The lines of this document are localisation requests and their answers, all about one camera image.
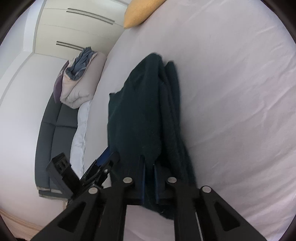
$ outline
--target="white wardrobe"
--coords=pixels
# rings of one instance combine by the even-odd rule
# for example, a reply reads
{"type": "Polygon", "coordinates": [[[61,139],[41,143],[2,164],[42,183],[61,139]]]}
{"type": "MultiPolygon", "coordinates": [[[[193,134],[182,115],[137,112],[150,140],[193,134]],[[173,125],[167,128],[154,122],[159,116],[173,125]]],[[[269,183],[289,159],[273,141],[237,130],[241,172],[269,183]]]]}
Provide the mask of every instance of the white wardrobe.
{"type": "Polygon", "coordinates": [[[129,0],[47,0],[35,53],[72,59],[88,46],[108,55],[123,33],[129,0]]]}

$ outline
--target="yellow pillow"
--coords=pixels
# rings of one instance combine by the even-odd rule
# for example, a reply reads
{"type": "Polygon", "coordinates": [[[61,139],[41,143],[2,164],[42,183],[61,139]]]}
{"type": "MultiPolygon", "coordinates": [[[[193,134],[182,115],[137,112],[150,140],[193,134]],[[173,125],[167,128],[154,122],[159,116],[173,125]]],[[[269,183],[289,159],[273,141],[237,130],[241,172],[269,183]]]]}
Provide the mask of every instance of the yellow pillow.
{"type": "Polygon", "coordinates": [[[144,22],[165,0],[132,0],[124,14],[124,28],[144,22]]]}

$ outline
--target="white duvet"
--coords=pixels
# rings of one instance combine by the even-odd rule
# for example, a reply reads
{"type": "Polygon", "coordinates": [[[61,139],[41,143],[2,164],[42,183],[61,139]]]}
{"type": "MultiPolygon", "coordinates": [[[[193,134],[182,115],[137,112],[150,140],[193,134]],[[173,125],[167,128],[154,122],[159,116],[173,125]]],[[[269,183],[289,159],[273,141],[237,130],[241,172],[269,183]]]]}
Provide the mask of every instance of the white duvet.
{"type": "Polygon", "coordinates": [[[82,178],[84,174],[83,156],[85,151],[85,133],[90,105],[91,100],[83,103],[79,107],[77,115],[77,131],[73,137],[71,145],[70,164],[79,179],[82,178]]]}
{"type": "MultiPolygon", "coordinates": [[[[167,0],[125,31],[92,100],[85,169],[107,147],[109,93],[151,52],[176,64],[198,186],[279,240],[296,214],[296,46],[282,22],[260,0],[167,0]]],[[[126,219],[125,240],[174,240],[158,214],[129,207],[126,219]]]]}

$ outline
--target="folded blanket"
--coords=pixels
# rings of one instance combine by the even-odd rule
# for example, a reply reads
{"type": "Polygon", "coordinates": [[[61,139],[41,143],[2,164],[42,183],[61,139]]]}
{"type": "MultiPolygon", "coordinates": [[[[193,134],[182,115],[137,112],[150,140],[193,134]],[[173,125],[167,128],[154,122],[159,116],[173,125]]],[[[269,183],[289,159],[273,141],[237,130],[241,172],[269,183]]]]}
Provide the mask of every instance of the folded blanket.
{"type": "Polygon", "coordinates": [[[131,176],[140,155],[145,157],[146,197],[144,206],[163,210],[155,203],[153,164],[158,157],[172,174],[195,184],[190,158],[180,134],[180,93],[173,62],[164,66],[157,54],[150,54],[130,73],[123,88],[110,94],[108,142],[110,151],[120,154],[111,180],[131,176]]]}
{"type": "Polygon", "coordinates": [[[80,54],[75,58],[72,65],[65,70],[65,74],[71,80],[79,80],[84,72],[88,64],[91,60],[96,56],[96,52],[92,51],[91,47],[84,48],[80,54]]]}
{"type": "Polygon", "coordinates": [[[79,108],[83,103],[92,100],[100,81],[107,58],[100,52],[91,54],[79,55],[64,72],[60,101],[72,109],[79,108]]]}

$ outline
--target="wardrobe handle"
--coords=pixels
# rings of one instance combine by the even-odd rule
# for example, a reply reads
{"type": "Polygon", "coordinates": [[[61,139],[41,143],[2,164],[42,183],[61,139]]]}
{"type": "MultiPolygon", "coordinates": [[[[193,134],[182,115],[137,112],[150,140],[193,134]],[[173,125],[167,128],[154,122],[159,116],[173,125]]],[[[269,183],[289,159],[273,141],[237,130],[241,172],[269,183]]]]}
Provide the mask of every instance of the wardrobe handle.
{"type": "Polygon", "coordinates": [[[126,7],[128,6],[128,3],[126,3],[125,1],[122,1],[122,0],[111,0],[111,1],[114,1],[116,3],[119,3],[119,4],[124,5],[126,7]]]}
{"type": "Polygon", "coordinates": [[[71,49],[76,49],[76,50],[79,50],[79,51],[82,51],[84,49],[83,47],[80,47],[80,46],[77,46],[77,45],[74,45],[74,44],[68,44],[68,43],[61,42],[61,41],[57,41],[56,45],[71,48],[71,49]]]}
{"type": "Polygon", "coordinates": [[[101,21],[103,21],[105,23],[108,23],[108,24],[111,24],[111,25],[113,25],[115,23],[115,21],[110,19],[110,18],[106,18],[104,16],[101,16],[101,15],[98,15],[98,14],[95,14],[95,13],[92,13],[92,12],[79,10],[79,9],[68,8],[68,10],[66,12],[75,13],[75,14],[87,16],[87,17],[90,17],[90,18],[95,18],[97,20],[101,20],[101,21]]]}

